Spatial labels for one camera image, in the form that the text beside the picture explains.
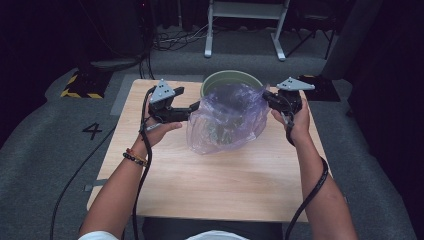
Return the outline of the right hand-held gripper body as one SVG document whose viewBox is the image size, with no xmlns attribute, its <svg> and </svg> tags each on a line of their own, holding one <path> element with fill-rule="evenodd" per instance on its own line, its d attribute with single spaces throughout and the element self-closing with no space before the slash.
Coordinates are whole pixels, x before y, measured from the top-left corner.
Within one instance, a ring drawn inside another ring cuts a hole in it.
<svg viewBox="0 0 424 240">
<path fill-rule="evenodd" d="M 296 114 L 302 109 L 300 91 L 314 90 L 315 86 L 292 77 L 287 78 L 276 85 L 278 89 L 277 110 L 288 116 L 290 113 Z"/>
</svg>

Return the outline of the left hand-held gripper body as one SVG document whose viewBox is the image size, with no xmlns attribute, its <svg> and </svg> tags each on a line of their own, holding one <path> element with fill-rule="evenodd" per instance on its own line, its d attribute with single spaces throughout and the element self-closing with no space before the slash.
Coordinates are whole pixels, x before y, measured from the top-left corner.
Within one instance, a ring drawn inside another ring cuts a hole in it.
<svg viewBox="0 0 424 240">
<path fill-rule="evenodd" d="M 149 114 L 158 123 L 166 123 L 164 118 L 172 113 L 172 102 L 176 96 L 184 93 L 183 87 L 171 88 L 161 79 L 156 85 L 149 100 Z"/>
</svg>

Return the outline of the purple translucent plastic bag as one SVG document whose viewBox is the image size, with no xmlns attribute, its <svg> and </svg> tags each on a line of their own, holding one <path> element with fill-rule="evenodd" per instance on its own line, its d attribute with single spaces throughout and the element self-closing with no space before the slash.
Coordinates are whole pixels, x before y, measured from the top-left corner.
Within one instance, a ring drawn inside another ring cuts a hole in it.
<svg viewBox="0 0 424 240">
<path fill-rule="evenodd" d="M 239 149 L 257 139 L 267 123 L 269 107 L 259 88 L 229 83 L 213 88 L 200 99 L 188 120 L 187 145 L 197 154 Z"/>
</svg>

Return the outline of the green plastic bucket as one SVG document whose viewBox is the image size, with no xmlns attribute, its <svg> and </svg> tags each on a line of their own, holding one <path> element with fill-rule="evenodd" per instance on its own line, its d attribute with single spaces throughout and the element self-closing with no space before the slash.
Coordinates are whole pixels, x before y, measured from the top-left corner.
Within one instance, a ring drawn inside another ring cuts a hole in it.
<svg viewBox="0 0 424 240">
<path fill-rule="evenodd" d="M 223 151 L 255 140 L 266 126 L 265 90 L 266 85 L 242 71 L 223 70 L 208 76 L 201 87 L 201 126 L 207 145 Z"/>
</svg>

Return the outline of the person's left hand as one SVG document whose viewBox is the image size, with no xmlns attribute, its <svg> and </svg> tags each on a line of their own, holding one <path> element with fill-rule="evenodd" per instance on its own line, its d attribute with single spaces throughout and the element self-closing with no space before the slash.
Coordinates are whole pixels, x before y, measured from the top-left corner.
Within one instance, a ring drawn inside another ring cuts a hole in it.
<svg viewBox="0 0 424 240">
<path fill-rule="evenodd" d="M 144 116 L 142 117 L 142 127 L 146 130 L 147 138 L 152 146 L 159 143 L 166 133 L 180 129 L 181 122 L 171 122 L 158 124 L 149 114 L 148 104 L 145 105 Z"/>
</svg>

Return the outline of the person's right hand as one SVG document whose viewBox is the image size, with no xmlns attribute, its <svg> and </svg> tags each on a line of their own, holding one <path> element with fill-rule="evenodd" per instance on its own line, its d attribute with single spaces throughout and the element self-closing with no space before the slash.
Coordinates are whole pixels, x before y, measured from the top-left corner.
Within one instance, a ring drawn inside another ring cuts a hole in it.
<svg viewBox="0 0 424 240">
<path fill-rule="evenodd" d="M 303 142 L 311 140 L 309 133 L 310 111 L 306 99 L 302 98 L 302 108 L 294 115 L 292 120 L 289 120 L 277 110 L 272 110 L 271 114 L 275 120 L 284 126 L 286 137 L 294 146 L 300 147 Z"/>
</svg>

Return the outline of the black upright stand pole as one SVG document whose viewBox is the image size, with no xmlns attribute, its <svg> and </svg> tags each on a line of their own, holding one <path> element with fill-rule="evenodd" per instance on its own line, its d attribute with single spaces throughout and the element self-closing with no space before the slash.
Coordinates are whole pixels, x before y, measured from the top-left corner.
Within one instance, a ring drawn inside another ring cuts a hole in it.
<svg viewBox="0 0 424 240">
<path fill-rule="evenodd" d="M 139 60 L 139 74 L 144 79 L 154 79 L 151 66 L 151 52 L 154 48 L 155 24 L 150 0 L 135 0 L 138 28 L 141 32 L 142 51 Z"/>
</svg>

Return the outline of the black folding stand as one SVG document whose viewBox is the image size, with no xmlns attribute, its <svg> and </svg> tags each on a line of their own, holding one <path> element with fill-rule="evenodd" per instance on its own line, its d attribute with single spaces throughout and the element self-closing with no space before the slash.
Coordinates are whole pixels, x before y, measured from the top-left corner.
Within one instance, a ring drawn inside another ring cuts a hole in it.
<svg viewBox="0 0 424 240">
<path fill-rule="evenodd" d="M 327 59 L 336 32 L 336 10 L 328 3 L 320 0 L 296 0 L 292 5 L 292 13 L 295 17 L 293 28 L 296 33 L 301 29 L 308 30 L 309 34 L 293 47 L 287 57 L 299 49 L 309 38 L 321 31 L 328 40 L 328 46 L 324 59 Z"/>
</svg>

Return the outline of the grey slanted column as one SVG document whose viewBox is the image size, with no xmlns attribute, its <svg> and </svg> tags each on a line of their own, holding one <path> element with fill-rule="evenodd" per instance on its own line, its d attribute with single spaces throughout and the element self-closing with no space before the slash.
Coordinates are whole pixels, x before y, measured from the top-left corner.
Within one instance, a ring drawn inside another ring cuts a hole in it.
<svg viewBox="0 0 424 240">
<path fill-rule="evenodd" d="M 356 0 L 321 71 L 322 77 L 329 80 L 344 78 L 375 21 L 382 2 L 383 0 Z"/>
</svg>

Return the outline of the grey tape strip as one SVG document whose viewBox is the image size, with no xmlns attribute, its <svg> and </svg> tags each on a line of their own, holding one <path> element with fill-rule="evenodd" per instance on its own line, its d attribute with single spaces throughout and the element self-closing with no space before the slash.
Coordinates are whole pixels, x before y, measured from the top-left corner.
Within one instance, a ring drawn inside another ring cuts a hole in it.
<svg viewBox="0 0 424 240">
<path fill-rule="evenodd" d="M 91 184 L 87 184 L 84 186 L 84 192 L 91 192 L 95 187 L 103 186 L 107 182 L 107 179 L 98 179 L 93 181 Z"/>
</svg>

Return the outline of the person's dark pants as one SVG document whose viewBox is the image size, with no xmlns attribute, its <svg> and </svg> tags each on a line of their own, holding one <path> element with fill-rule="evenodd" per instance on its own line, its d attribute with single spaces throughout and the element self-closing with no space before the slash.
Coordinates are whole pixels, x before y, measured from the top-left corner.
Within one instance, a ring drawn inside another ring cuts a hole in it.
<svg viewBox="0 0 424 240">
<path fill-rule="evenodd" d="M 147 217 L 143 224 L 145 240 L 185 240 L 203 232 L 218 230 L 249 240 L 283 240 L 282 224 Z"/>
</svg>

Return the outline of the person's white shirt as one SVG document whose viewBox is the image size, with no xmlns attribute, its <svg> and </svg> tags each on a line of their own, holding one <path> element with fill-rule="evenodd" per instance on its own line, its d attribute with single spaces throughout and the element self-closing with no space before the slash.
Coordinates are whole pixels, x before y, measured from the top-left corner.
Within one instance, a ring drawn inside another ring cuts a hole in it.
<svg viewBox="0 0 424 240">
<path fill-rule="evenodd" d="M 106 231 L 94 231 L 79 237 L 78 240 L 119 240 L 117 237 Z M 185 240 L 249 240 L 248 238 L 239 236 L 226 231 L 211 230 L 194 236 L 190 236 Z"/>
</svg>

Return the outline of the black yellow striped base plate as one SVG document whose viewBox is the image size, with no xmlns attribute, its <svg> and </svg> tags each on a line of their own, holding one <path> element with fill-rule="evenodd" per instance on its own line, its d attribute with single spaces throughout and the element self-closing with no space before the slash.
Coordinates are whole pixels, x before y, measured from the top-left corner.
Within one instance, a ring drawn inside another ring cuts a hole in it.
<svg viewBox="0 0 424 240">
<path fill-rule="evenodd" d="M 305 91 L 305 95 L 309 101 L 340 101 L 340 97 L 331 80 L 326 79 L 321 75 L 300 75 L 297 79 L 315 86 L 314 90 Z"/>
<path fill-rule="evenodd" d="M 61 97 L 102 99 L 113 73 L 95 71 L 93 74 L 76 71 L 69 79 Z"/>
</svg>

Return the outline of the white metal table frame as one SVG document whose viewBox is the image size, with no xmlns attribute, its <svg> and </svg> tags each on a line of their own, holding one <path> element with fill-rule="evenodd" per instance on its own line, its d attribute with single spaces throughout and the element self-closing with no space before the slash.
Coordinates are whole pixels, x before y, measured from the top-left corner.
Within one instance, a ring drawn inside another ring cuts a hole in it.
<svg viewBox="0 0 424 240">
<path fill-rule="evenodd" d="M 244 18 L 277 20 L 276 31 L 271 34 L 277 58 L 280 61 L 286 60 L 286 55 L 280 44 L 280 34 L 289 9 L 291 0 L 283 0 L 278 4 L 267 3 L 245 3 L 245 2 L 223 2 L 219 0 L 209 0 L 208 7 L 208 29 L 205 42 L 204 56 L 212 56 L 213 46 L 213 21 L 215 18 Z"/>
</svg>

